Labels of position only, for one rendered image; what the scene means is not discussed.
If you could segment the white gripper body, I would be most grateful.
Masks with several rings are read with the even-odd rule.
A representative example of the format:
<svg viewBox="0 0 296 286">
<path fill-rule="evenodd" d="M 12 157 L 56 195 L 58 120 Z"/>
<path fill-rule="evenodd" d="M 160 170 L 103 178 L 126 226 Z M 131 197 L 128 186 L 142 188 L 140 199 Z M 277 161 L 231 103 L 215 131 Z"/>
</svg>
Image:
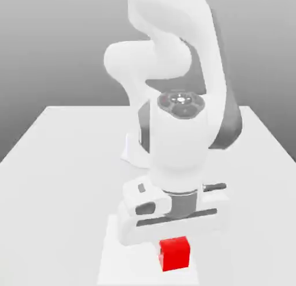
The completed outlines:
<svg viewBox="0 0 296 286">
<path fill-rule="evenodd" d="M 207 193 L 192 215 L 171 220 L 167 217 L 131 216 L 125 204 L 118 208 L 118 237 L 121 244 L 131 246 L 181 236 L 198 236 L 229 226 L 229 197 L 225 193 Z"/>
</svg>

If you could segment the small red cube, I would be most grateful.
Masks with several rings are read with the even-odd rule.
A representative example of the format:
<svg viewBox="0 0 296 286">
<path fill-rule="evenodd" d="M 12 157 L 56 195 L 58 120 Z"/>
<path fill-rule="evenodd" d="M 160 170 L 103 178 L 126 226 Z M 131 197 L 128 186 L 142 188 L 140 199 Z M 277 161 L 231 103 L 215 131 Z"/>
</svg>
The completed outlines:
<svg viewBox="0 0 296 286">
<path fill-rule="evenodd" d="M 190 244 L 185 236 L 159 241 L 158 259 L 163 272 L 187 268 L 190 262 Z"/>
</svg>

